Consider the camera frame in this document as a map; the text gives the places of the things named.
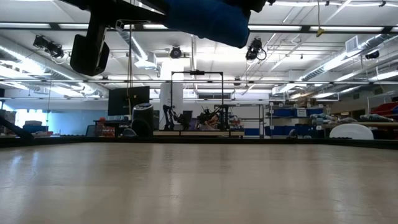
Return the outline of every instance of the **storage shelf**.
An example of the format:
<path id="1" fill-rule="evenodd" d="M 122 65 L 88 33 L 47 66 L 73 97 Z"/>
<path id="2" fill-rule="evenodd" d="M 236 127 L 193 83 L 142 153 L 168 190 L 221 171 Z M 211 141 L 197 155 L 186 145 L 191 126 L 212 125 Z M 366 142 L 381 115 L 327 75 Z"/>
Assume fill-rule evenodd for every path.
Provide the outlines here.
<path id="1" fill-rule="evenodd" d="M 311 119 L 309 117 L 295 117 L 295 116 L 266 116 L 265 119 L 292 119 L 292 118 L 302 118 L 302 119 Z"/>

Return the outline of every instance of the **ceiling light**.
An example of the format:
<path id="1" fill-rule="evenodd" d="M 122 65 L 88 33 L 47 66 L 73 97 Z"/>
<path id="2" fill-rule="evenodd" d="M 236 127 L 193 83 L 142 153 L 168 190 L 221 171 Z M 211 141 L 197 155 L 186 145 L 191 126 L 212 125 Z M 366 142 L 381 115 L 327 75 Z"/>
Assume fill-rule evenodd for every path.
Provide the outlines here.
<path id="1" fill-rule="evenodd" d="M 373 78 L 370 78 L 369 81 L 370 82 L 375 82 L 375 81 L 391 78 L 391 77 L 394 77 L 394 76 L 397 76 L 397 75 L 398 75 L 398 72 L 387 72 L 387 73 L 379 74 L 378 76 L 375 76 Z"/>
<path id="2" fill-rule="evenodd" d="M 226 89 L 224 93 L 232 93 L 233 89 Z M 198 93 L 221 93 L 221 89 L 198 89 Z"/>
<path id="3" fill-rule="evenodd" d="M 300 31 L 301 26 L 262 26 L 262 25 L 249 25 L 251 31 L 260 30 L 278 30 L 278 31 Z"/>
<path id="4" fill-rule="evenodd" d="M 299 98 L 299 97 L 302 97 L 302 96 L 303 96 L 302 94 L 298 93 L 298 94 L 294 94 L 294 95 L 291 96 L 290 98 L 291 98 L 291 99 L 296 99 L 296 98 Z"/>
<path id="5" fill-rule="evenodd" d="M 347 74 L 347 75 L 343 75 L 342 77 L 336 79 L 335 82 L 340 82 L 340 81 L 349 79 L 349 78 L 354 77 L 354 76 L 355 76 L 355 74 L 353 74 L 353 73 L 350 73 L 350 74 Z"/>
<path id="6" fill-rule="evenodd" d="M 0 22 L 0 28 L 51 29 L 50 24 Z"/>
<path id="7" fill-rule="evenodd" d="M 15 87 L 21 90 L 29 90 L 26 86 L 21 85 L 19 83 L 2 83 L 3 85 L 7 85 L 7 86 L 11 86 L 11 87 Z"/>
<path id="8" fill-rule="evenodd" d="M 346 89 L 346 90 L 341 91 L 340 93 L 347 93 L 347 92 L 349 92 L 349 91 L 353 91 L 353 90 L 358 89 L 358 88 L 359 88 L 359 86 L 352 87 L 352 88 L 348 88 L 348 89 Z"/>
<path id="9" fill-rule="evenodd" d="M 145 24 L 144 29 L 168 29 L 166 26 L 160 24 Z"/>
<path id="10" fill-rule="evenodd" d="M 61 29 L 88 29 L 88 24 L 59 24 Z"/>
<path id="11" fill-rule="evenodd" d="M 47 88 L 47 89 L 54 91 L 58 94 L 65 95 L 65 96 L 83 96 L 81 93 L 75 92 L 73 90 L 69 90 L 64 87 L 51 87 L 51 88 Z"/>
<path id="12" fill-rule="evenodd" d="M 299 84 L 315 84 L 316 85 L 323 85 L 323 84 L 329 84 L 329 82 L 301 82 L 301 81 L 297 81 L 294 83 L 299 83 Z"/>
<path id="13" fill-rule="evenodd" d="M 370 82 L 335 82 L 336 85 L 367 85 Z"/>
<path id="14" fill-rule="evenodd" d="M 319 28 L 317 26 L 312 26 L 310 31 L 317 31 Z M 321 27 L 325 31 L 367 31 L 367 32 L 378 32 L 382 31 L 384 27 L 350 27 L 350 26 L 326 26 Z"/>
<path id="15" fill-rule="evenodd" d="M 335 94 L 335 93 L 320 93 L 318 95 L 315 95 L 314 98 L 325 98 L 325 97 L 331 96 L 333 94 Z"/>

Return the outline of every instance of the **white round object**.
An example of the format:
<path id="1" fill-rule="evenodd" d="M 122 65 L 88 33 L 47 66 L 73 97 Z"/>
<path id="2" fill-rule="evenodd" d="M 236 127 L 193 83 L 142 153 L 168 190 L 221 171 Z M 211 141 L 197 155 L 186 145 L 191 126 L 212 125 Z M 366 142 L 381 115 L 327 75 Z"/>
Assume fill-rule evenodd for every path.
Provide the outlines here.
<path id="1" fill-rule="evenodd" d="M 331 130 L 331 138 L 351 138 L 360 140 L 373 140 L 372 131 L 360 124 L 342 124 Z"/>

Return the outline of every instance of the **ceiling beam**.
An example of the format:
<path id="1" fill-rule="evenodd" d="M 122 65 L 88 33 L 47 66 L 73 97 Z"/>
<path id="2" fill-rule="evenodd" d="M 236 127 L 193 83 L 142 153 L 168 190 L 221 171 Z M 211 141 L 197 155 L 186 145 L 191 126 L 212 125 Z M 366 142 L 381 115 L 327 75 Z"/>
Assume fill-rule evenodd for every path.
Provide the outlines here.
<path id="1" fill-rule="evenodd" d="M 47 31 L 86 31 L 88 24 L 66 22 L 0 22 L 0 30 L 47 30 Z M 280 25 L 252 24 L 248 27 L 251 33 L 286 33 L 286 34 L 316 34 L 318 25 Z M 397 34 L 398 26 L 322 26 L 324 34 Z M 179 32 L 163 25 L 136 25 L 135 32 Z"/>
<path id="2" fill-rule="evenodd" d="M 0 83 L 26 82 L 26 83 L 127 83 L 129 80 L 27 80 L 27 79 L 0 79 Z M 170 83 L 170 80 L 134 80 L 134 83 L 158 84 Z M 173 83 L 222 83 L 221 80 L 174 80 Z M 293 81 L 293 80 L 248 80 L 248 81 L 224 81 L 224 84 L 331 84 L 331 85 L 397 85 L 398 82 L 377 81 L 377 82 L 352 82 L 352 81 Z"/>

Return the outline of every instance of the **monitor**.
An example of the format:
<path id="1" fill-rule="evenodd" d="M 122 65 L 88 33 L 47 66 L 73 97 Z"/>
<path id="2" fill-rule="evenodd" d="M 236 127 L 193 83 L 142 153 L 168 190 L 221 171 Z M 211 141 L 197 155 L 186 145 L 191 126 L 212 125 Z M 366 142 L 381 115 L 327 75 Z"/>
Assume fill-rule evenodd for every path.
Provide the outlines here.
<path id="1" fill-rule="evenodd" d="M 149 103 L 149 86 L 129 88 L 131 110 L 141 103 Z M 127 97 L 127 88 L 118 88 L 109 91 L 108 116 L 127 115 L 130 111 Z"/>

